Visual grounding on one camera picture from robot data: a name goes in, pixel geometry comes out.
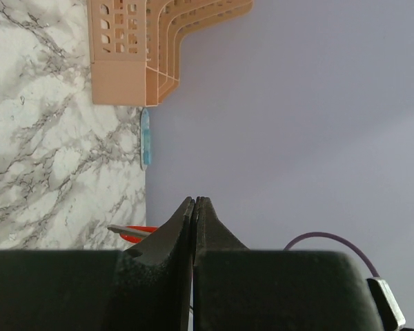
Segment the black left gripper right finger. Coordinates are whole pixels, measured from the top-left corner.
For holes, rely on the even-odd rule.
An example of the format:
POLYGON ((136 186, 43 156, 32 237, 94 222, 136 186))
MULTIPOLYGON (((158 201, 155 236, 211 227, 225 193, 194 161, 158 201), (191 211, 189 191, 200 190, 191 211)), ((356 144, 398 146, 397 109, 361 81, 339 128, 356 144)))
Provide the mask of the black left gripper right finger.
POLYGON ((196 330, 381 330, 365 279, 341 252, 251 250, 196 200, 196 330))

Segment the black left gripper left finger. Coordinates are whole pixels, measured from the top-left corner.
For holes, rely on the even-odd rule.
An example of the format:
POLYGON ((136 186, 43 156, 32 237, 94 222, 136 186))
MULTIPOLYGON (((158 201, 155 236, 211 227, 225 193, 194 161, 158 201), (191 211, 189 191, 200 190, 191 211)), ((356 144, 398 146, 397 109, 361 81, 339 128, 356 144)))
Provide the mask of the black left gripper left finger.
POLYGON ((194 207, 126 250, 0 250, 0 330, 186 330, 194 207))

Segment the blue item in blister pack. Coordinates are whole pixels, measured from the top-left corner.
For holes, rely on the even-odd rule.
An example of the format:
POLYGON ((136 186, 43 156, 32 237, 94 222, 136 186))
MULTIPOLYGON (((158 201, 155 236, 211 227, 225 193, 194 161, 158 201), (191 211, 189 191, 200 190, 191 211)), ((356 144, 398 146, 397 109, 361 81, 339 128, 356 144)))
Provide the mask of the blue item in blister pack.
POLYGON ((150 115, 147 108, 142 109, 140 118, 140 161, 143 171, 152 163, 150 115))

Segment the orange plastic file organizer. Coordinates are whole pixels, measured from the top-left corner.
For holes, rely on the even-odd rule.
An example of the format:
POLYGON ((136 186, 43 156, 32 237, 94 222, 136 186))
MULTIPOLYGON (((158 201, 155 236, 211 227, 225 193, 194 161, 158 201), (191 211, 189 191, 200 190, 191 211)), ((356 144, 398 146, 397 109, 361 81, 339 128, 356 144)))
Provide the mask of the orange plastic file organizer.
POLYGON ((88 1, 92 101, 158 106, 180 82, 184 38, 248 14, 253 1, 88 1))

